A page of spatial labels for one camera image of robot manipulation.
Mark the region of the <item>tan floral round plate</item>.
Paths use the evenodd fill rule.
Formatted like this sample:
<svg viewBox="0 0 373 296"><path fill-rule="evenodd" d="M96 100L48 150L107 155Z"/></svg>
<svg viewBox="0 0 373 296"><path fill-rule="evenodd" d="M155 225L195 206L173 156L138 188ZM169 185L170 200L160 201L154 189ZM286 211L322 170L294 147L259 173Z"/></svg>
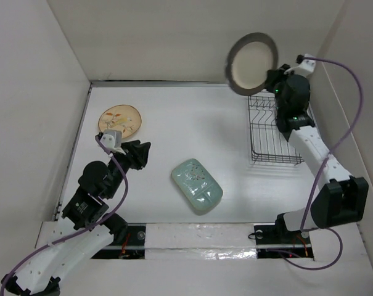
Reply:
<svg viewBox="0 0 373 296"><path fill-rule="evenodd" d="M139 111L131 105L116 105L106 110L99 118L100 132L105 130L120 131L122 138L131 137L142 125Z"/></svg>

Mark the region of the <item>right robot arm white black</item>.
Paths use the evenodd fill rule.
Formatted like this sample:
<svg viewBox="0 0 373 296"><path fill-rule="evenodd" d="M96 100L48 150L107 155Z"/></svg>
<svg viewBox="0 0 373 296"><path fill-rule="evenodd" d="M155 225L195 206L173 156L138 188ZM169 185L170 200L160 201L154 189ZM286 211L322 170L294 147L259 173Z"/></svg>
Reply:
<svg viewBox="0 0 373 296"><path fill-rule="evenodd" d="M285 64L268 70L264 83L275 95L276 126L296 149L314 175L306 207L277 216L275 238L288 242L296 232L327 229L362 220L369 185L353 176L325 145L308 115L310 84L306 77L289 73Z"/></svg>

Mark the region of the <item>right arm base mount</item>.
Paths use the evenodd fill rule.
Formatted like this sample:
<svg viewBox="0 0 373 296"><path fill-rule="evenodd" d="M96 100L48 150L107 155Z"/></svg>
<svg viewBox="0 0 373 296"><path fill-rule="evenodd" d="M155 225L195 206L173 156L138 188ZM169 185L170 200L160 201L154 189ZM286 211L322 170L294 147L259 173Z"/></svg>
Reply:
<svg viewBox="0 0 373 296"><path fill-rule="evenodd" d="M309 234L300 231L280 234L273 224L258 224L248 238L255 241L258 259L314 258Z"/></svg>

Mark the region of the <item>green rectangular divided plate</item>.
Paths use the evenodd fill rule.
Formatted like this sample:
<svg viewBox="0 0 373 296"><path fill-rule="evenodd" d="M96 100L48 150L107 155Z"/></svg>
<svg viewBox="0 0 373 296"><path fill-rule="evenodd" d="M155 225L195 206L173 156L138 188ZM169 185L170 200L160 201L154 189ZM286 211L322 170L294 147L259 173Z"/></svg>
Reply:
<svg viewBox="0 0 373 296"><path fill-rule="evenodd" d="M212 210L221 201L223 189L207 169L195 158L190 158L171 172L171 178L199 213Z"/></svg>

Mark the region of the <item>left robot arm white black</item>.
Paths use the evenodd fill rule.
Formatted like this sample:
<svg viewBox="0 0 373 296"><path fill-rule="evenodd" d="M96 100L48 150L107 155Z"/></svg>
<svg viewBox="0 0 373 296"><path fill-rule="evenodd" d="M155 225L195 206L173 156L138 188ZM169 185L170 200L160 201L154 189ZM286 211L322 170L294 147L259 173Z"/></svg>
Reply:
<svg viewBox="0 0 373 296"><path fill-rule="evenodd" d="M49 242L34 250L7 273L0 294L59 295L60 285L75 268L103 247L120 244L128 224L117 210L128 195L128 170L148 162L150 142L125 142L121 151L95 137L109 161L88 163L73 197L62 207Z"/></svg>

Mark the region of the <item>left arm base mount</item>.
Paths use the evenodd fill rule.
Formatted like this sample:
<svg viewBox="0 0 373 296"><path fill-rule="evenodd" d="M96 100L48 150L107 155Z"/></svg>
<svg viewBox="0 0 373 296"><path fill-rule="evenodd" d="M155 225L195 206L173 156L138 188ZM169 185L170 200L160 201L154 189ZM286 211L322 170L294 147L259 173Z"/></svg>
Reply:
<svg viewBox="0 0 373 296"><path fill-rule="evenodd" d="M145 259L146 224L130 224L125 237L114 242L92 256L96 260L140 260Z"/></svg>

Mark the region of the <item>grey rimmed cream plate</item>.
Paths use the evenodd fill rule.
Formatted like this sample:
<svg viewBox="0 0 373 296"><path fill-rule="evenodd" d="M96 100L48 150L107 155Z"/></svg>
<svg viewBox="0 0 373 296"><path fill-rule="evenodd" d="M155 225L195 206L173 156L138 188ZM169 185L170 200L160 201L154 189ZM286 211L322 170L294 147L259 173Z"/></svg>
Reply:
<svg viewBox="0 0 373 296"><path fill-rule="evenodd" d="M279 54L276 43L266 33L249 33L229 51L225 77L229 87L240 96L252 96L264 89L267 72L275 70Z"/></svg>

